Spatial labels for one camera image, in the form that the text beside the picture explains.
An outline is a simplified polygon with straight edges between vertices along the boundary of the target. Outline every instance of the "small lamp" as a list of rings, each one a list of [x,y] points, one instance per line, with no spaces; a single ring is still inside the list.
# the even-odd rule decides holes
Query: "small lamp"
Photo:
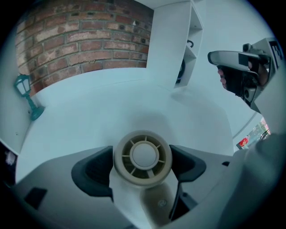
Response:
[[[19,75],[14,83],[14,87],[22,97],[25,97],[28,100],[32,110],[31,120],[34,121],[38,117],[40,117],[40,115],[44,111],[44,107],[42,106],[36,107],[33,100],[30,98],[29,93],[31,91],[31,87],[30,87],[29,76]]]

